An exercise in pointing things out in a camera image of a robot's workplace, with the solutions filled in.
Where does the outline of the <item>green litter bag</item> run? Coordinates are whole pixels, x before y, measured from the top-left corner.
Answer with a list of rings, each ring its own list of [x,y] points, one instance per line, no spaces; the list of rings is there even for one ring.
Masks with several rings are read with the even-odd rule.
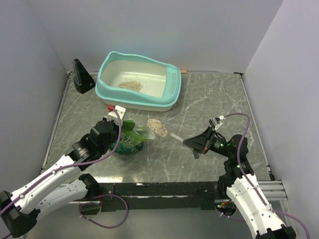
[[[142,151],[144,142],[154,140],[156,135],[146,127],[136,125],[132,119],[123,121],[121,140],[115,152],[119,155]]]

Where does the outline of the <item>clear plastic scoop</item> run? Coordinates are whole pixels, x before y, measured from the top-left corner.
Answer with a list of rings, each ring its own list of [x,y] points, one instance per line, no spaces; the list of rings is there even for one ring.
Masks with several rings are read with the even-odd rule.
[[[184,139],[177,135],[172,129],[171,126],[164,124],[158,119],[149,119],[147,120],[147,127],[152,131],[156,136],[159,136],[163,139],[174,139],[183,143]]]

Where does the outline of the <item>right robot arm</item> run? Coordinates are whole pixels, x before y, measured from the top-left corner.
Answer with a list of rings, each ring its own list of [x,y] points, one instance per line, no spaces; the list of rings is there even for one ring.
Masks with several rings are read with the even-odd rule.
[[[203,133],[184,139],[195,158],[213,151],[227,157],[225,174],[217,181],[217,191],[229,198],[237,207],[254,239],[295,239],[296,232],[278,217],[262,192],[257,177],[250,166],[246,137],[236,134],[229,141],[212,127]]]

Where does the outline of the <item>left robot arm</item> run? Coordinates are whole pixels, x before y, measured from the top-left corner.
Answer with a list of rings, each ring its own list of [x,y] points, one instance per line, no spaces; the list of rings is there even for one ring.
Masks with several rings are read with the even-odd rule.
[[[9,235],[13,238],[25,235],[38,219],[68,202],[95,199],[99,184],[90,174],[81,175],[63,188],[60,185],[91,164],[107,158],[107,151],[112,144],[119,144],[121,134],[122,120],[104,118],[37,178],[11,193],[2,191],[0,217]]]

